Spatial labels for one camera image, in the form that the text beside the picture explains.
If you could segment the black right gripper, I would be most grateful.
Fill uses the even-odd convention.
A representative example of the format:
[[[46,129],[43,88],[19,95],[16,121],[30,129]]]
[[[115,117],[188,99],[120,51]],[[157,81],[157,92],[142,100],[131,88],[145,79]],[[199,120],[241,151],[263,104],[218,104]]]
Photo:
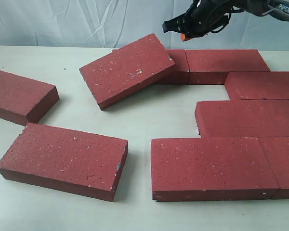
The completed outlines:
[[[190,38],[221,32],[230,18],[229,0],[195,0],[185,13],[163,22],[162,29],[164,33],[180,33],[181,41],[189,41]]]

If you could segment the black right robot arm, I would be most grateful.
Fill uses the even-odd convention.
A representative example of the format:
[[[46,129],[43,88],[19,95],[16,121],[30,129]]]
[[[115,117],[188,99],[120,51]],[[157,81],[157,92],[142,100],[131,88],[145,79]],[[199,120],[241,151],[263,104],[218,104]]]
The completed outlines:
[[[188,10],[163,22],[164,33],[181,34],[182,41],[219,33],[234,13],[248,12],[257,17],[271,16],[289,22],[289,1],[286,0],[194,0]]]

